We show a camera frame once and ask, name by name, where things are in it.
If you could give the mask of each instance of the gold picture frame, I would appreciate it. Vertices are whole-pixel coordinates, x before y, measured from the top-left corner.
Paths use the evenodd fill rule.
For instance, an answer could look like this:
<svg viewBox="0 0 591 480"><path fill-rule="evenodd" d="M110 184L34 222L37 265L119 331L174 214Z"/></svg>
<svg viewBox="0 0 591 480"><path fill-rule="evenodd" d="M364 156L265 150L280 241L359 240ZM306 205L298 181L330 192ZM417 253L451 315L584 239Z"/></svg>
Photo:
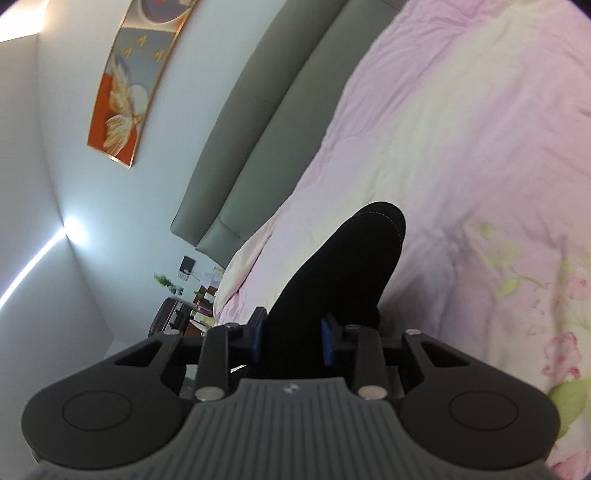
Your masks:
<svg viewBox="0 0 591 480"><path fill-rule="evenodd" d="M199 0L132 0L96 94L88 146L131 168L154 95Z"/></svg>

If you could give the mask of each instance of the ribbed gray panel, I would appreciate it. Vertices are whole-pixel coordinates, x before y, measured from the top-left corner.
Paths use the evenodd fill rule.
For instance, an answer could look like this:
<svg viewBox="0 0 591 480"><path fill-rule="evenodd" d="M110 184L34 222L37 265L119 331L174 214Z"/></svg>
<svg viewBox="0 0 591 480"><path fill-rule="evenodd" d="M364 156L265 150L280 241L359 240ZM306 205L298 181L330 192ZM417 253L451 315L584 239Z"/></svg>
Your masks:
<svg viewBox="0 0 591 480"><path fill-rule="evenodd" d="M503 472L456 467L418 447L385 402L341 378L243 380L223 401L195 406L155 455L124 468L77 472L42 464L28 480L556 480L542 462Z"/></svg>

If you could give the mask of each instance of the green leather headboard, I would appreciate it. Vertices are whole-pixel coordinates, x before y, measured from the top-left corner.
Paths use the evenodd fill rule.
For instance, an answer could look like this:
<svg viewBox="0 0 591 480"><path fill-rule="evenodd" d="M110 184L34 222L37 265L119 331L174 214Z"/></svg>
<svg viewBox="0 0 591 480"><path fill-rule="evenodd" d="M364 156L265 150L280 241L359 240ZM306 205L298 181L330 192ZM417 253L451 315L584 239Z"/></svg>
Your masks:
<svg viewBox="0 0 591 480"><path fill-rule="evenodd" d="M287 0L228 97L171 231L226 267L291 194L404 0Z"/></svg>

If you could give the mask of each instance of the printed flower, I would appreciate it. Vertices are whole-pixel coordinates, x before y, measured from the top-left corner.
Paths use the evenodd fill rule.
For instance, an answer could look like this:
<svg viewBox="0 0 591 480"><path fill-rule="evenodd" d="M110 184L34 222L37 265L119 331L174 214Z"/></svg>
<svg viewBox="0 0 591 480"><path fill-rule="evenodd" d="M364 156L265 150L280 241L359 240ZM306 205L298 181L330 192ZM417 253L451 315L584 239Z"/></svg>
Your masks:
<svg viewBox="0 0 591 480"><path fill-rule="evenodd" d="M591 471L591 451L577 452L564 462L555 463L552 471L562 480L581 480Z"/></svg>
<svg viewBox="0 0 591 480"><path fill-rule="evenodd" d="M572 277L566 283L564 294L571 300L587 300L591 296L589 282L583 278Z"/></svg>
<svg viewBox="0 0 591 480"><path fill-rule="evenodd" d="M552 338L546 344L544 353L550 363L544 366L542 374L553 377L556 384L561 384L569 374L575 378L581 376L577 368L581 361L581 354L573 332Z"/></svg>

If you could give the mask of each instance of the pink blanket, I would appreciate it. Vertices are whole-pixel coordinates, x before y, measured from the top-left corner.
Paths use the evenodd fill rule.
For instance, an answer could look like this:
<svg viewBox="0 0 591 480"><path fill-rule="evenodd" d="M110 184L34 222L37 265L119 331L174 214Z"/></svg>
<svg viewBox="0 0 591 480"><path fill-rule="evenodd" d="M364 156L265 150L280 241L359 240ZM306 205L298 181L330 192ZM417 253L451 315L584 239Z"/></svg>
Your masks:
<svg viewBox="0 0 591 480"><path fill-rule="evenodd" d="M410 0L350 78L294 193L234 257L218 320L270 309L337 227L377 200L408 222L384 322L549 393L562 421L549 465L583 478L591 21L567 0Z"/></svg>

